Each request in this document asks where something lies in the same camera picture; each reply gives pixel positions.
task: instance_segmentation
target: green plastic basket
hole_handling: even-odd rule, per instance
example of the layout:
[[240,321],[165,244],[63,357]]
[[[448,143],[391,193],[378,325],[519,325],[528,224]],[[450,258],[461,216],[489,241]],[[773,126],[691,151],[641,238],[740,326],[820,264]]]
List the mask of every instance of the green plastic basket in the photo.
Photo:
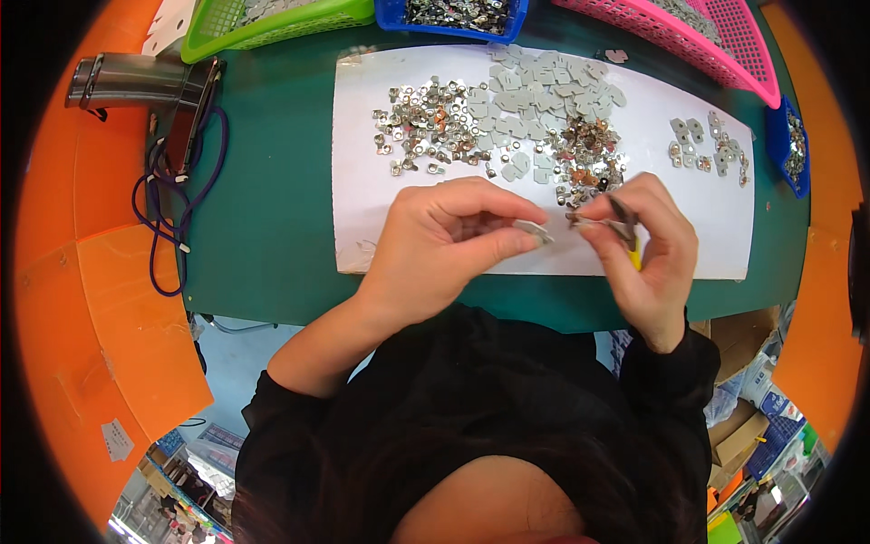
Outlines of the green plastic basket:
[[195,63],[224,49],[253,49],[291,37],[371,24],[373,0],[318,0],[242,28],[236,21],[244,12],[243,0],[202,0],[181,46],[181,59]]

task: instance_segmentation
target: teal table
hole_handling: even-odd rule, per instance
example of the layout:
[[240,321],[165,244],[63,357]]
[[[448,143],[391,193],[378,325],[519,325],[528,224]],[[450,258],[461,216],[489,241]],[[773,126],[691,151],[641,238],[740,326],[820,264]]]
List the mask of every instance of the teal table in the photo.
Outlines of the teal table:
[[[773,36],[755,11],[780,81],[797,104]],[[335,63],[354,45],[381,49],[462,40],[384,32],[376,24],[300,37],[250,51],[225,51],[220,104],[230,119],[220,179],[194,212],[184,303],[189,311],[306,325],[350,297],[361,280],[336,272],[332,233],[331,133]],[[592,57],[622,49],[626,67],[702,97],[752,127],[755,224],[749,273],[741,282],[696,280],[689,318],[746,312],[793,299],[809,225],[809,198],[798,201],[764,150],[764,104],[712,79],[647,41],[549,3],[533,5],[517,43]],[[203,165],[213,164],[218,128],[205,134]],[[191,191],[210,168],[194,172]],[[625,321],[604,278],[484,275],[461,302],[496,316],[562,332],[618,329]]]

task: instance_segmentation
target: yellow-handled pliers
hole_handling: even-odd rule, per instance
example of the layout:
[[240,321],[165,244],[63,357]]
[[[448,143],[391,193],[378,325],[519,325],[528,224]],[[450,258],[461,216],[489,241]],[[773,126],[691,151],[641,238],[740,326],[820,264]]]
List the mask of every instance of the yellow-handled pliers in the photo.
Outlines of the yellow-handled pliers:
[[613,213],[619,220],[602,219],[593,221],[577,216],[577,212],[568,212],[565,217],[572,221],[572,226],[580,223],[601,223],[607,225],[616,232],[620,240],[628,246],[628,258],[632,261],[634,268],[640,270],[640,240],[638,239],[637,225],[638,214],[632,212],[626,205],[619,202],[613,195],[607,195],[610,200],[610,206],[613,208]]

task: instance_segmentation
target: pink plastic basket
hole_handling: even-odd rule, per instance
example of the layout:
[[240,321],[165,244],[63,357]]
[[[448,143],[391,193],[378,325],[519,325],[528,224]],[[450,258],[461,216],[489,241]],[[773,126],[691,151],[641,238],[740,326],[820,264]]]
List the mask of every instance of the pink plastic basket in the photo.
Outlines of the pink plastic basket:
[[688,0],[689,5],[713,21],[722,43],[734,58],[647,0],[552,2],[637,34],[683,58],[722,86],[752,91],[770,107],[780,107],[780,85],[770,53],[746,0]]

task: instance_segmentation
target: white board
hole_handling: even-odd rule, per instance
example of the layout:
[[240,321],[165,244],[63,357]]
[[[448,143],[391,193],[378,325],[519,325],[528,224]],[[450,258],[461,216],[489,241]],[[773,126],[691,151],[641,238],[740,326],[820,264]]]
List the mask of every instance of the white board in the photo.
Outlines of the white board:
[[[332,217],[339,272],[364,272],[377,244],[387,209],[399,190],[407,185],[435,185],[445,179],[479,175],[485,169],[454,161],[445,165],[445,175],[425,171],[430,158],[418,158],[419,171],[390,174],[390,161],[403,158],[400,146],[391,155],[375,153],[372,110],[389,110],[387,89],[409,84],[419,87],[430,76],[442,81],[463,79],[477,85],[489,81],[493,64],[485,45],[432,45],[368,53],[358,64],[336,67],[332,125]],[[750,179],[755,179],[752,133],[749,128],[687,92],[627,68],[608,64],[608,83],[626,94],[625,107],[613,107],[610,117],[622,137],[617,150],[628,156],[626,179],[649,171],[658,175],[679,209],[692,222],[699,239],[696,279],[744,279],[753,237],[754,183],[740,187],[739,163],[731,163],[728,175],[715,171],[674,168],[667,147],[674,140],[672,118],[696,118],[705,130],[698,154],[712,156],[714,140],[709,134],[707,113],[715,110],[725,120],[725,131],[736,139],[749,159]],[[533,157],[532,141],[523,140],[522,151]],[[492,165],[501,170],[498,154]],[[545,227],[555,243],[534,252],[508,259],[488,273],[600,276],[601,263],[592,248],[576,232],[567,229],[565,207],[556,204],[555,184],[540,185],[525,177],[508,183],[501,176],[492,180],[518,195],[529,198],[550,214]],[[649,239],[641,229],[641,243]]]

